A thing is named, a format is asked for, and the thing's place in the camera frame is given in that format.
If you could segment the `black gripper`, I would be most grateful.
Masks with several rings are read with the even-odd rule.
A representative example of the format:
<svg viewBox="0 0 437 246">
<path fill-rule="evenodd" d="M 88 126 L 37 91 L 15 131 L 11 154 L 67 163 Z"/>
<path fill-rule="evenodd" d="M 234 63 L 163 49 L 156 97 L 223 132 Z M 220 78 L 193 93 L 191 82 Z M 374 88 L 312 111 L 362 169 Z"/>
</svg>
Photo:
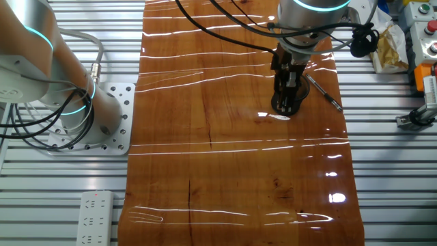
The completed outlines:
<svg viewBox="0 0 437 246">
<path fill-rule="evenodd" d="M 277 45 L 276 54 L 271 68 L 276 75 L 289 79 L 289 85 L 281 80 L 274 81 L 274 110 L 279 115 L 294 115 L 300 108 L 297 100 L 305 97 L 305 88 L 302 88 L 300 78 L 307 66 L 307 56 L 287 51 L 281 44 Z"/>
</svg>

